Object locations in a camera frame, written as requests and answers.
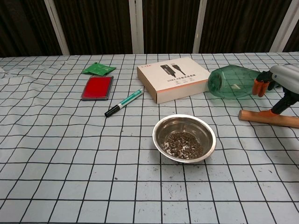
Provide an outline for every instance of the green marker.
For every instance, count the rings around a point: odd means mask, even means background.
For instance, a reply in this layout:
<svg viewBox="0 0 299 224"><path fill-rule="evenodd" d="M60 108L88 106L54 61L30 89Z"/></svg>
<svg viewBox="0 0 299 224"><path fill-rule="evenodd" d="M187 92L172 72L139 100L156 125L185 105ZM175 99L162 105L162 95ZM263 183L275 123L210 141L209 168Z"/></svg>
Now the green marker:
<svg viewBox="0 0 299 224"><path fill-rule="evenodd" d="M110 117L112 114L115 114L118 112L121 108L123 108L125 105L131 103L134 99L141 96L143 94L143 89L139 89L136 92L134 92L132 95L125 98L123 101L121 101L118 105L115 105L112 107L109 111L105 113L106 117Z"/></svg>

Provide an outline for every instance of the metal bowl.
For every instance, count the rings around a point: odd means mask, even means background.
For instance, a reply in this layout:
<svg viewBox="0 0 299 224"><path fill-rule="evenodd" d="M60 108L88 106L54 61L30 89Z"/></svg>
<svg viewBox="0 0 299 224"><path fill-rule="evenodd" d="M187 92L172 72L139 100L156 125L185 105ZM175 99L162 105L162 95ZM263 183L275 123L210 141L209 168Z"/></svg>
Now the metal bowl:
<svg viewBox="0 0 299 224"><path fill-rule="evenodd" d="M203 147L202 156L187 160L174 157L165 152L163 144L168 137L173 133L181 132L187 132L196 138ZM174 114L161 119L154 127L153 140L160 153L174 161L184 163L202 161L209 157L216 147L216 137L211 127L201 119L184 114Z"/></svg>

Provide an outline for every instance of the wooden stick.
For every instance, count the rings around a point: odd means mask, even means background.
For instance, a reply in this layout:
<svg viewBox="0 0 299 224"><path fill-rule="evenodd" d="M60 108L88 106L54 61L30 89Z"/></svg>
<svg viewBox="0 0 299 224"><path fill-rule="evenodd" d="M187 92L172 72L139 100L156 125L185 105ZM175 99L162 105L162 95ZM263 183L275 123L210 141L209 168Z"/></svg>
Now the wooden stick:
<svg viewBox="0 0 299 224"><path fill-rule="evenodd" d="M275 117L263 117L254 111L245 111L240 110L239 112L240 120L249 120L260 123L267 123L271 125L287 126L287 127L296 127L299 128L299 118L277 115Z"/></svg>

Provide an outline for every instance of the curtain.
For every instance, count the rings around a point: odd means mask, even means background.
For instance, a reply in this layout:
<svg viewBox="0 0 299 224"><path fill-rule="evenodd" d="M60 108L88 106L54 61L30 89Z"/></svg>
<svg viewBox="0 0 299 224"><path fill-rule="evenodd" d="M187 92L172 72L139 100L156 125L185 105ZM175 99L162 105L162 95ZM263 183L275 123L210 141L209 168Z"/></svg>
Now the curtain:
<svg viewBox="0 0 299 224"><path fill-rule="evenodd" d="M0 57L61 55L42 0L0 0Z"/></svg>
<svg viewBox="0 0 299 224"><path fill-rule="evenodd" d="M291 0L208 0L200 53L267 52Z"/></svg>
<svg viewBox="0 0 299 224"><path fill-rule="evenodd" d="M72 55L131 54L128 0L55 0Z"/></svg>
<svg viewBox="0 0 299 224"><path fill-rule="evenodd" d="M288 42L285 45L284 52L299 51L299 21L297 22Z"/></svg>
<svg viewBox="0 0 299 224"><path fill-rule="evenodd" d="M145 53L192 53L199 0L143 0Z"/></svg>

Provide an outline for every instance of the cardboard box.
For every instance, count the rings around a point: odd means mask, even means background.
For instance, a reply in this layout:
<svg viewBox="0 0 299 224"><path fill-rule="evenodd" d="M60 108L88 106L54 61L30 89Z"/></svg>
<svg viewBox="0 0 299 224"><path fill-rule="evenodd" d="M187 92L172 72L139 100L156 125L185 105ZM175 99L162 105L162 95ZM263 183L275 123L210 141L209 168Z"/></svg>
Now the cardboard box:
<svg viewBox="0 0 299 224"><path fill-rule="evenodd" d="M208 90L210 72L189 57L137 67L137 75L157 104Z"/></svg>

